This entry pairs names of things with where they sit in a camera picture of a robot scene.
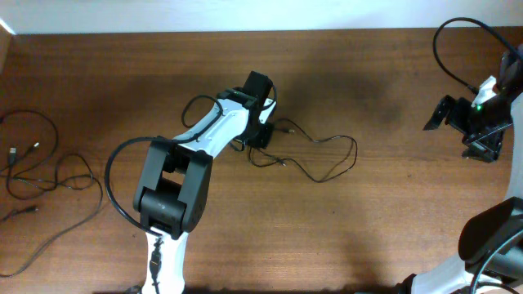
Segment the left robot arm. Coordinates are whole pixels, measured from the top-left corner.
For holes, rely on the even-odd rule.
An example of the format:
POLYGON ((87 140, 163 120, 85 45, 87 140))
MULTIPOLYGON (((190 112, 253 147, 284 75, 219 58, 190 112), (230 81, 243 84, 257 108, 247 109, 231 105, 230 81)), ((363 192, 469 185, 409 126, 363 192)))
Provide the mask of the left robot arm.
POLYGON ((181 293, 190 232, 199 223, 208 198, 212 165, 232 141, 265 148, 276 106, 274 83, 252 71, 241 87, 212 98, 212 109, 172 139, 155 137, 133 199, 148 243, 148 270, 142 293, 181 293))

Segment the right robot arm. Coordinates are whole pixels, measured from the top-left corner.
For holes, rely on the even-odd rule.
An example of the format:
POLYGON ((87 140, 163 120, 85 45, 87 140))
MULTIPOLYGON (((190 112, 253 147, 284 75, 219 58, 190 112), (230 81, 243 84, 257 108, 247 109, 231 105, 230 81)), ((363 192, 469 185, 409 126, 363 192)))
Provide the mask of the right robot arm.
POLYGON ((514 135, 510 179, 498 203, 472 216, 463 226, 458 251, 437 267, 411 274, 396 293, 489 293, 522 291, 522 48, 501 57, 498 77, 487 78, 474 100, 444 97, 425 125, 459 131, 463 157, 492 163, 498 159, 506 130, 514 135))

